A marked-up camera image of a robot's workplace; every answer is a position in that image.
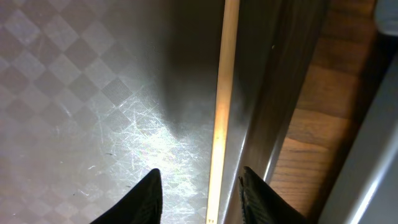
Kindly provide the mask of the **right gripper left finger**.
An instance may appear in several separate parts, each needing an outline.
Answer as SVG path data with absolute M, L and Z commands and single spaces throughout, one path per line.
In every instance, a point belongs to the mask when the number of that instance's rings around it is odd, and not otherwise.
M 162 204 L 160 170 L 152 169 L 117 204 L 91 224 L 160 224 Z

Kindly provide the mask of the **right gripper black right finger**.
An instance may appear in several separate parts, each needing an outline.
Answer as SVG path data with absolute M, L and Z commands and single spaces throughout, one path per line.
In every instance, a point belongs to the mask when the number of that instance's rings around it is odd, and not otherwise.
M 301 213 L 247 166 L 239 176 L 239 198 L 244 224 L 308 223 Z

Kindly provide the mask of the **wooden chopstick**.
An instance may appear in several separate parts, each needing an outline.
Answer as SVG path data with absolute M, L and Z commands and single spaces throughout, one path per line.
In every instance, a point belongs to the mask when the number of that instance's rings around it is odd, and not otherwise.
M 233 91 L 239 3 L 237 0 L 226 0 L 224 2 L 206 224 L 216 224 L 218 221 L 229 111 Z

